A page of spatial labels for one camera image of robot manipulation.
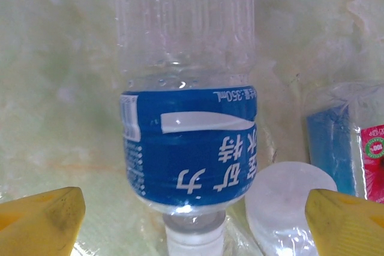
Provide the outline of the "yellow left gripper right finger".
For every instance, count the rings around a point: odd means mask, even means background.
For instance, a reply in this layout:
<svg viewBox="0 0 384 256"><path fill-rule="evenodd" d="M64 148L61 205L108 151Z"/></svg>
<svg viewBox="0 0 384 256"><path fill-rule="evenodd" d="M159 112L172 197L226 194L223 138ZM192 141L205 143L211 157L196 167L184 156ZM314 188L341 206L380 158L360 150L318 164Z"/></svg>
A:
<svg viewBox="0 0 384 256"><path fill-rule="evenodd" d="M305 217L319 255L383 255L383 204L312 189Z"/></svg>

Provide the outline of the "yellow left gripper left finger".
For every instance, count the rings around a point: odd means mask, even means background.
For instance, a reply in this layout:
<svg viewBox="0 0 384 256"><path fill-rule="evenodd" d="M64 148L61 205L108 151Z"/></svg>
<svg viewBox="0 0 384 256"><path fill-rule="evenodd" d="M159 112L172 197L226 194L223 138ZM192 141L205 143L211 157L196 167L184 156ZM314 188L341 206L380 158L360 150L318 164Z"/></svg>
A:
<svg viewBox="0 0 384 256"><path fill-rule="evenodd" d="M1 255L70 255L85 211L74 186L1 203Z"/></svg>

